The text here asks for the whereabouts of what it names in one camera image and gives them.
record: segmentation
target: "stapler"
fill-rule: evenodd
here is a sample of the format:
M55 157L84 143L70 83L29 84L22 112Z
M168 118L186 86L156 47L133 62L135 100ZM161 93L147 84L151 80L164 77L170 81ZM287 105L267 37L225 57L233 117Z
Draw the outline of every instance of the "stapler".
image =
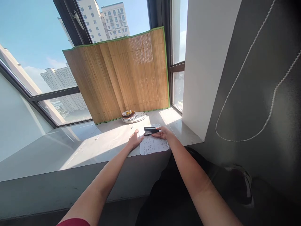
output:
M153 133L159 132L159 130L156 127L144 127L145 133L144 136L152 135Z

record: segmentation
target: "person's left hand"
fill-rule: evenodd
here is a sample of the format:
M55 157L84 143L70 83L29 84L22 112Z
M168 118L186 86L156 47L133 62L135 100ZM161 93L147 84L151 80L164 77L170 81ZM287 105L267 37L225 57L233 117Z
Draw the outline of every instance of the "person's left hand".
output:
M139 129L136 129L135 132L130 136L129 141L127 143L126 146L128 146L131 150L133 150L135 147L138 146L138 144L141 143L141 141L143 140L143 136L141 137L141 139L139 139L138 137L138 132Z

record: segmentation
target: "sheet of paper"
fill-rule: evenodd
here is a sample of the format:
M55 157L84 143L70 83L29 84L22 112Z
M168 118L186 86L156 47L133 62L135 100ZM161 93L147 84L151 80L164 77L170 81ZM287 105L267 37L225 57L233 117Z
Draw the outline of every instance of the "sheet of paper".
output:
M153 124L150 127L160 127L160 124ZM143 137L144 128L139 129L139 137ZM152 154L154 152L167 151L169 145L167 140L156 138L153 136L145 136L143 141L140 143L139 152L140 155Z

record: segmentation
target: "bamboo mat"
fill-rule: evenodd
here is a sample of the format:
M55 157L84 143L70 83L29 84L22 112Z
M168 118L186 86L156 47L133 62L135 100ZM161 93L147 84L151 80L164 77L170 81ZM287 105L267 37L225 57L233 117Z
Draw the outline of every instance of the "bamboo mat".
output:
M95 124L169 107L163 27L63 53Z

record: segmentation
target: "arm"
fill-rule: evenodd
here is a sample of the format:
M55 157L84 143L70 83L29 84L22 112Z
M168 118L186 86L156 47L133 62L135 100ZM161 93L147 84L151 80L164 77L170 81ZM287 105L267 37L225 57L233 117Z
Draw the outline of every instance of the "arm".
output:
M242 225L207 174L166 127L154 137L167 139L184 184L204 225Z
M143 140L143 138L138 139L137 133L138 129L130 137L127 145L105 165L60 222L71 218L81 218L91 226L98 224L103 206L117 180L125 158Z

